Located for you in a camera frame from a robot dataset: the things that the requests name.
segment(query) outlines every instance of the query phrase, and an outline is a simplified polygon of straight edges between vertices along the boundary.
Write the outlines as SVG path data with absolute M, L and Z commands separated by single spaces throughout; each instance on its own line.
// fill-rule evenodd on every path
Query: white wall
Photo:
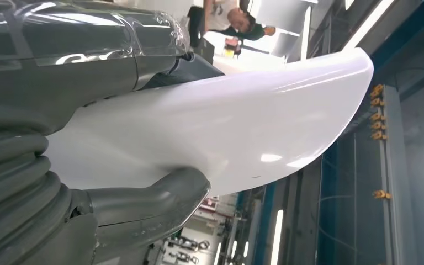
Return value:
M 283 59 L 272 55 L 250 50 L 243 50 L 239 59 L 220 55 L 214 56 L 213 65 L 226 75 L 249 71 L 282 70 L 285 68 Z
M 115 0 L 127 7 L 163 11 L 180 20 L 192 5 L 202 6 L 202 0 Z

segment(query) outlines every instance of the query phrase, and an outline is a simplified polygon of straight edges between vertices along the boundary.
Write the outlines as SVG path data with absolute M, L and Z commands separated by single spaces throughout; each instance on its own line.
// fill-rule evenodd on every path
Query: white t-shirt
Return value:
M 209 29 L 225 30 L 230 26 L 228 21 L 228 13 L 238 7 L 237 0 L 216 0 L 212 4 L 209 16 L 207 18 L 207 25 Z

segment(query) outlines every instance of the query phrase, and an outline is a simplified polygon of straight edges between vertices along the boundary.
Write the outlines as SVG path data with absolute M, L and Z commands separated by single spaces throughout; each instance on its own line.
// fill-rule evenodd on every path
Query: yellow clamp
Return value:
M 384 85 L 379 84 L 379 85 L 377 85 L 377 86 L 375 86 L 375 87 L 373 88 L 373 92 L 374 92 L 374 91 L 376 91 L 376 92 L 381 92 L 381 91 L 383 91 L 383 89 L 384 89 Z
M 371 128 L 374 130 L 379 130 L 379 129 L 386 130 L 386 125 L 384 125 L 381 121 L 376 121 L 375 123 L 371 125 Z
M 370 93 L 370 97 L 372 99 L 374 99 L 374 98 L 378 97 L 380 94 L 381 94 L 381 92 L 373 91 L 372 93 Z
M 392 196 L 391 194 L 385 192 L 384 190 L 380 189 L 380 190 L 375 190 L 373 192 L 373 197 L 375 199 L 391 199 Z
M 382 131 L 376 131 L 375 133 L 372 134 L 372 139 L 373 140 L 387 140 L 388 136 L 383 134 Z
M 371 105 L 376 107 L 376 106 L 384 106 L 384 101 L 382 101 L 380 98 L 375 98 L 371 101 Z
M 384 118 L 383 115 L 381 115 L 380 113 L 375 113 L 370 117 L 371 121 L 377 121 L 377 120 L 385 120 L 386 118 Z

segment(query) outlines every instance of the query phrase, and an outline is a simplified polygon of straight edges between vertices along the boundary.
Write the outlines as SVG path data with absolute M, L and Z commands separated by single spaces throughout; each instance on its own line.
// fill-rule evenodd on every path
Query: metal column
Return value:
M 259 220 L 261 219 L 261 201 L 255 200 L 255 208 L 251 219 L 250 234 L 248 238 L 248 253 L 245 259 L 245 264 L 252 264 L 255 254 L 255 243 L 257 230 L 259 228 Z
M 231 251 L 233 248 L 233 241 L 235 240 L 236 228 L 238 227 L 238 217 L 233 218 L 231 227 L 230 238 L 228 239 L 226 256 L 231 258 Z
M 400 97 L 394 87 L 384 87 L 383 114 L 386 118 L 386 135 L 383 142 L 385 151 L 386 190 L 392 195 L 389 200 L 389 214 L 385 222 L 390 224 L 386 234 L 391 236 L 393 264 L 415 265 L 417 253 L 410 198 L 409 178 L 405 156 L 404 128 L 402 126 Z

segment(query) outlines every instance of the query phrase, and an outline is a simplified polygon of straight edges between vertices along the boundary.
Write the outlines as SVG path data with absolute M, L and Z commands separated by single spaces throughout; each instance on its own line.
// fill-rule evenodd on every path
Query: machinery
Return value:
M 0 0 L 0 265 L 116 260 L 179 230 L 210 189 L 297 171 L 373 73 L 351 50 L 223 76 L 188 44 L 164 13 Z
M 185 263 L 189 263 L 189 262 L 192 262 L 194 264 L 198 264 L 199 263 L 199 259 L 198 258 L 193 257 L 193 256 L 190 256 L 189 254 L 184 253 L 184 252 L 181 252 L 181 251 L 178 251 L 177 253 L 171 253 L 170 252 L 169 255 L 171 257 L 174 257 L 177 260 L 182 261 L 182 262 L 185 262 Z
M 195 240 L 189 239 L 184 236 L 180 237 L 171 237 L 168 239 L 168 243 L 171 245 L 179 246 L 180 248 L 191 250 L 191 251 L 198 251 L 198 250 L 208 250 L 210 247 L 210 242 L 207 240 L 197 242 Z

